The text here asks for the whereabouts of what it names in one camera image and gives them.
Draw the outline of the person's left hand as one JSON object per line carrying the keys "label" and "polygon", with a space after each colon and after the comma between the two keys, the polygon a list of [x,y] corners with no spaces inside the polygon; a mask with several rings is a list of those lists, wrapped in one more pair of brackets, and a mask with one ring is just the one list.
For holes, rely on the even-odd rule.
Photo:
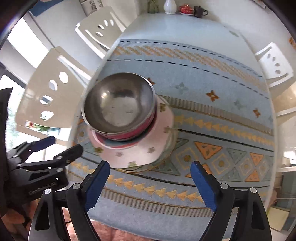
{"label": "person's left hand", "polygon": [[53,196],[42,196],[30,222],[28,240],[70,240],[60,201]]}

